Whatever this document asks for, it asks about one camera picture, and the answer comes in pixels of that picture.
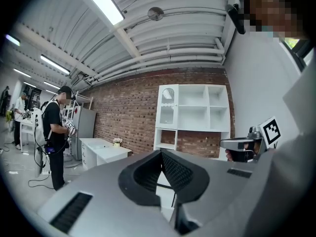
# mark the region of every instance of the white cabinet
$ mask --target white cabinet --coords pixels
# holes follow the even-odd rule
[[[81,138],[82,165],[85,170],[127,157],[130,149],[115,147],[100,138]]]
[[[175,131],[173,144],[161,142],[163,130]],[[154,149],[176,150],[178,130],[230,132],[230,110],[226,86],[161,85],[158,94]]]
[[[159,87],[156,127],[175,129],[178,121],[179,85]]]

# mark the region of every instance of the ceiling speaker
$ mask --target ceiling speaker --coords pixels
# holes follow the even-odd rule
[[[158,21],[164,17],[164,12],[159,7],[150,8],[148,11],[148,17],[151,20]]]

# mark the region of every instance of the white shelf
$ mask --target white shelf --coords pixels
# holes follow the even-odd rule
[[[167,144],[167,143],[159,143],[156,145],[157,148],[165,148],[165,149],[174,149],[174,145],[173,144]]]
[[[229,132],[230,109],[225,85],[172,84],[159,87],[154,148],[161,143],[159,129]]]
[[[77,94],[77,96],[76,96],[76,101],[77,101],[79,104],[82,104],[82,103],[90,103],[90,102],[91,102],[91,99],[88,98],[88,97],[85,97],[85,96],[82,96],[82,95]]]
[[[208,86],[208,97],[210,106],[226,106],[228,104],[224,86]]]
[[[208,126],[207,107],[203,106],[180,106],[178,114],[179,130],[206,131]]]
[[[179,86],[179,105],[205,105],[207,92],[205,85],[180,85]]]
[[[226,108],[210,107],[210,128],[220,131],[229,131],[230,114]]]
[[[179,105],[179,107],[197,107],[197,108],[204,108],[207,107],[207,105]]]

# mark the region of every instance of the white shirt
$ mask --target white shirt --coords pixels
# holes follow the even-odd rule
[[[22,98],[19,97],[19,98],[16,100],[14,109],[18,109],[21,113],[25,113],[24,108],[25,108],[24,100],[22,100]],[[15,112],[14,112],[14,119],[15,119],[15,121],[21,122],[21,121],[23,120],[23,117],[22,117],[21,114],[18,114],[18,113],[15,111]]]

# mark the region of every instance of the black cap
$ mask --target black cap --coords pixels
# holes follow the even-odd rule
[[[63,92],[66,93],[67,99],[71,99],[73,92],[72,92],[72,90],[71,90],[68,86],[62,86],[62,87],[58,90],[58,94],[63,93]]]

